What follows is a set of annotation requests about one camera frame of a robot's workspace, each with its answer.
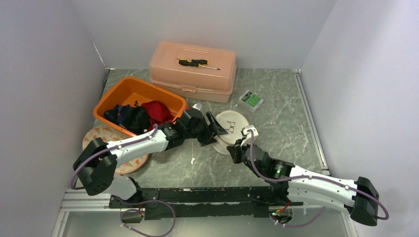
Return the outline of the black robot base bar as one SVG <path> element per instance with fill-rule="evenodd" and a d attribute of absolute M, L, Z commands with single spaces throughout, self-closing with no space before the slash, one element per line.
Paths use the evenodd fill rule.
<path fill-rule="evenodd" d="M 145 220 L 189 217 L 252 216 L 268 217 L 276 207 L 290 201 L 285 194 L 269 186 L 144 188 L 142 197 L 121 202 L 110 197 L 111 209 L 142 208 Z"/>

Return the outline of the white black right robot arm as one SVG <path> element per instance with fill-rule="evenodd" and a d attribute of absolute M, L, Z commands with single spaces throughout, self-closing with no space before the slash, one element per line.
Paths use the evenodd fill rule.
<path fill-rule="evenodd" d="M 278 205 L 287 202 L 321 205 L 348 214 L 359 224 L 377 225 L 379 193 L 368 178 L 347 180 L 315 173 L 274 159 L 257 145 L 243 146 L 240 140 L 226 149 L 235 164 L 243 163 L 272 186 L 272 198 Z"/>

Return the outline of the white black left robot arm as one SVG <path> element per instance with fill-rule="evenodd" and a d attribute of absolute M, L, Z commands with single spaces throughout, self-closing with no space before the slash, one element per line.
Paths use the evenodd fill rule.
<path fill-rule="evenodd" d="M 189 108 L 174 122 L 154 125 L 151 131 L 135 137 L 112 142 L 93 139 L 73 164 L 73 178 L 78 178 L 80 189 L 89 196 L 107 193 L 136 207 L 142 201 L 142 190 L 134 179 L 117 174 L 117 168 L 135 158 L 181 146 L 187 139 L 197 139 L 203 147 L 226 134 L 228 131 L 210 112 L 202 114 Z"/>

